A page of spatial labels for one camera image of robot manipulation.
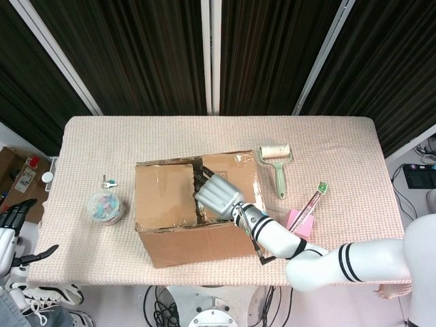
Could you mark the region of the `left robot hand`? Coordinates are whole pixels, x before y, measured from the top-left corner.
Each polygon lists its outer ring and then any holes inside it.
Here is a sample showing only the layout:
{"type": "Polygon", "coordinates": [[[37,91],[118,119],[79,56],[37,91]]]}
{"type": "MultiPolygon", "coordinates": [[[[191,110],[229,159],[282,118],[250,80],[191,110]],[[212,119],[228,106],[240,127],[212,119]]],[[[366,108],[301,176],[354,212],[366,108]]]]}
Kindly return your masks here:
{"type": "Polygon", "coordinates": [[[6,211],[1,212],[1,279],[4,279],[13,267],[27,266],[50,257],[59,245],[53,245],[39,254],[16,256],[16,246],[20,237],[20,231],[30,209],[37,203],[37,199],[31,198],[14,204],[6,211]]]}

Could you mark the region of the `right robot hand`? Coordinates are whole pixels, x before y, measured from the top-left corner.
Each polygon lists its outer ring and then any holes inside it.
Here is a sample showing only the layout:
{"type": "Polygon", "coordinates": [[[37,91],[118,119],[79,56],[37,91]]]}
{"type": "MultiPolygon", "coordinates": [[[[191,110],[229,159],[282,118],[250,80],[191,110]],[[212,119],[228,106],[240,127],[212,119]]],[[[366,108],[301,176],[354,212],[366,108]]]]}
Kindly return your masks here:
{"type": "Polygon", "coordinates": [[[200,183],[194,198],[218,218],[233,220],[233,210],[245,203],[242,191],[206,166],[201,166],[200,171],[194,174],[195,180],[200,183]]]}

